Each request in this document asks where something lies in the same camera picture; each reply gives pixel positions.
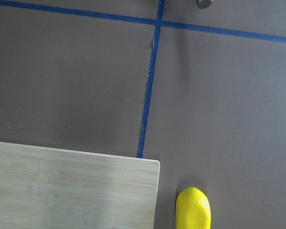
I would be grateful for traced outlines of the grey folded cloth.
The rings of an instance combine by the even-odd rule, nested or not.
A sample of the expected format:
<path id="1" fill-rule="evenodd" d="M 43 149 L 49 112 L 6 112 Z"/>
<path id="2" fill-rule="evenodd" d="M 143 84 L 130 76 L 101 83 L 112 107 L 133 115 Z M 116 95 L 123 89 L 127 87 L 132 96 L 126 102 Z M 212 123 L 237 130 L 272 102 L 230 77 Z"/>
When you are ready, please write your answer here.
<path id="1" fill-rule="evenodd" d="M 199 9 L 206 9 L 210 7 L 213 3 L 213 0 L 196 0 L 196 5 Z"/>

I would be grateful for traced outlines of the wooden cutting board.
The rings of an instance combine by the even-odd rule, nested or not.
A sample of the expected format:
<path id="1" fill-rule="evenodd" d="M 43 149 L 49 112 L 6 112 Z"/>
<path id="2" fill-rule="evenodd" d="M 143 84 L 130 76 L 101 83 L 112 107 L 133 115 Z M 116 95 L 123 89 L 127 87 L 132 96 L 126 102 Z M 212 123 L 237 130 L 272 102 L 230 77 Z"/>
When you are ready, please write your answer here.
<path id="1" fill-rule="evenodd" d="M 0 229 L 151 229 L 157 160 L 0 142 Z"/>

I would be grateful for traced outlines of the yellow lemon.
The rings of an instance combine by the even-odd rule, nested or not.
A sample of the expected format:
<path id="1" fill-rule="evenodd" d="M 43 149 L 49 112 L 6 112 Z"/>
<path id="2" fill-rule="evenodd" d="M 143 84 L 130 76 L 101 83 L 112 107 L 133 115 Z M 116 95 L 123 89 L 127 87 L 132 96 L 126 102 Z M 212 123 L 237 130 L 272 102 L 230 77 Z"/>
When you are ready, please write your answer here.
<path id="1" fill-rule="evenodd" d="M 210 229 L 211 208 L 207 196 L 195 187 L 184 189 L 175 205 L 177 229 Z"/>

